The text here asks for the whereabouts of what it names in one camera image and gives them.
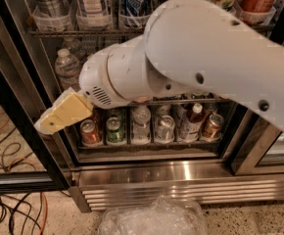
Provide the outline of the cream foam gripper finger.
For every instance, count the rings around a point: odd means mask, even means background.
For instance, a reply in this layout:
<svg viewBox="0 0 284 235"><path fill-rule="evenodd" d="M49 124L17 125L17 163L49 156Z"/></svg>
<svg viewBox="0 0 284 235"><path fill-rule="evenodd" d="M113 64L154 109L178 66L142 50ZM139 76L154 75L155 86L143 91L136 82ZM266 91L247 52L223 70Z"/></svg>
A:
<svg viewBox="0 0 284 235"><path fill-rule="evenodd" d="M53 135L65 127L89 118L93 108L94 105L83 93L70 87L41 115L34 127L42 134Z"/></svg>

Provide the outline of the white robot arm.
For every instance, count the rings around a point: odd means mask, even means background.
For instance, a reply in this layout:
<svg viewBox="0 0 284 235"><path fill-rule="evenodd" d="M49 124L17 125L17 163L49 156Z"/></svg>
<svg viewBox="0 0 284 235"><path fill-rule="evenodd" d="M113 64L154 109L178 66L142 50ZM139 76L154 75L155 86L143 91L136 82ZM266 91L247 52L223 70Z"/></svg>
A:
<svg viewBox="0 0 284 235"><path fill-rule="evenodd" d="M94 107L202 90L247 107L284 131L284 46L205 0L168 0L142 35L91 56L69 88L35 123L52 135Z"/></svg>

